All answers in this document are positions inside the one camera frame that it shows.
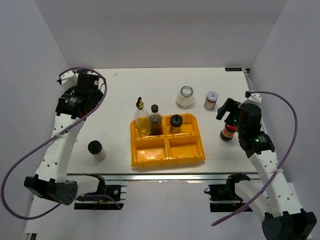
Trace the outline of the brown jar white lid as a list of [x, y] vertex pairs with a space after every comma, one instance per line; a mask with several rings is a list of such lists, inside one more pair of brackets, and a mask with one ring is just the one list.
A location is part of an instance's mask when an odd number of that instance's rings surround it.
[[219, 98], [219, 94], [216, 91], [209, 91], [205, 97], [204, 108], [207, 110], [213, 110]]

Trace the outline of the red-lid dark sauce jar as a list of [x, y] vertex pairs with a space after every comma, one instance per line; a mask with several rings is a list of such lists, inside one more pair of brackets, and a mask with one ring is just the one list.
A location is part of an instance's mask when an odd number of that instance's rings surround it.
[[220, 138], [223, 141], [228, 142], [233, 139], [236, 132], [237, 129], [233, 125], [225, 123], [224, 128], [220, 132]]

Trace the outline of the glass jar white contents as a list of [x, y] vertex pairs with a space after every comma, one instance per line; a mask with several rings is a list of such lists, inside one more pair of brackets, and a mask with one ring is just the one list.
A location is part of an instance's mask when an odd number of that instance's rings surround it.
[[191, 86], [183, 86], [176, 97], [176, 102], [181, 108], [191, 107], [195, 102], [194, 90]]

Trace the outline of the black-lid shaker with knob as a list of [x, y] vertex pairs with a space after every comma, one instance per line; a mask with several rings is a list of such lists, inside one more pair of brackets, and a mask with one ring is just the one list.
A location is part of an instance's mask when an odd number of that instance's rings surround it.
[[174, 114], [170, 117], [170, 126], [169, 132], [171, 134], [179, 134], [181, 133], [182, 124], [183, 124], [183, 117], [179, 114]]

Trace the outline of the black-lid white shaker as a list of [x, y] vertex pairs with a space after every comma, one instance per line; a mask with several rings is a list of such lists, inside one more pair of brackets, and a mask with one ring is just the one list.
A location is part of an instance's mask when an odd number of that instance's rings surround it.
[[98, 140], [91, 141], [87, 149], [96, 161], [103, 161], [107, 156], [106, 150]]

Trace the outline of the clear oil bottle gold spout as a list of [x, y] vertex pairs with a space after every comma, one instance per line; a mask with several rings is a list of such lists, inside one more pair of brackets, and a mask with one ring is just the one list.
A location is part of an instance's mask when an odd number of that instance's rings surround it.
[[141, 137], [146, 137], [150, 134], [149, 113], [144, 109], [144, 103], [142, 102], [141, 97], [138, 97], [135, 106], [136, 112], [134, 114], [134, 119], [137, 126], [137, 132]]

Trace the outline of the dark sauce bottle black cap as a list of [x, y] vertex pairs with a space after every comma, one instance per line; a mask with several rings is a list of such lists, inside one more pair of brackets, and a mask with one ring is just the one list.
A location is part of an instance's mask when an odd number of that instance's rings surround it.
[[163, 117], [159, 113], [158, 105], [153, 104], [151, 106], [151, 113], [148, 116], [148, 120], [150, 124], [150, 134], [152, 136], [163, 134], [162, 119]]

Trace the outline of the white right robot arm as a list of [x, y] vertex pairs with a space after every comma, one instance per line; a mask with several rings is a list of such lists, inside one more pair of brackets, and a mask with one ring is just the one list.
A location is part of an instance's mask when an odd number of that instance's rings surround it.
[[248, 100], [243, 103], [228, 98], [217, 110], [217, 119], [228, 113], [226, 125], [234, 127], [240, 147], [256, 169], [263, 184], [255, 188], [244, 173], [229, 176], [226, 195], [244, 200], [261, 221], [267, 240], [306, 240], [317, 223], [312, 211], [305, 211], [290, 189], [280, 169], [271, 138], [262, 131], [262, 111]]

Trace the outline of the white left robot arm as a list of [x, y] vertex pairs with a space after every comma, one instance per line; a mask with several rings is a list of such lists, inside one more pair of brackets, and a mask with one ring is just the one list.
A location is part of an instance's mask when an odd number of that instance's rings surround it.
[[42, 162], [34, 176], [27, 176], [24, 186], [34, 195], [63, 205], [90, 194], [99, 200], [105, 196], [103, 177], [89, 174], [67, 178], [69, 160], [84, 125], [82, 118], [90, 113], [103, 97], [99, 90], [99, 76], [79, 73], [76, 85], [67, 89], [58, 99], [55, 109], [52, 137]]

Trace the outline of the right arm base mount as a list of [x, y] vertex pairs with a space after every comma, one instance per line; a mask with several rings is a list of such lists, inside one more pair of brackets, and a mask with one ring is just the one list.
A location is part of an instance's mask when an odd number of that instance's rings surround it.
[[203, 191], [209, 195], [211, 213], [232, 213], [242, 207], [245, 202], [235, 193], [235, 184], [250, 181], [245, 173], [229, 175], [224, 184], [210, 184]]

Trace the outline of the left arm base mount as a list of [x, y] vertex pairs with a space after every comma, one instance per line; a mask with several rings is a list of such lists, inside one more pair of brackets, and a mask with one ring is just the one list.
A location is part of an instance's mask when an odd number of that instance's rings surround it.
[[120, 182], [109, 182], [96, 174], [75, 176], [78, 191], [74, 210], [111, 211], [124, 207], [127, 186]]

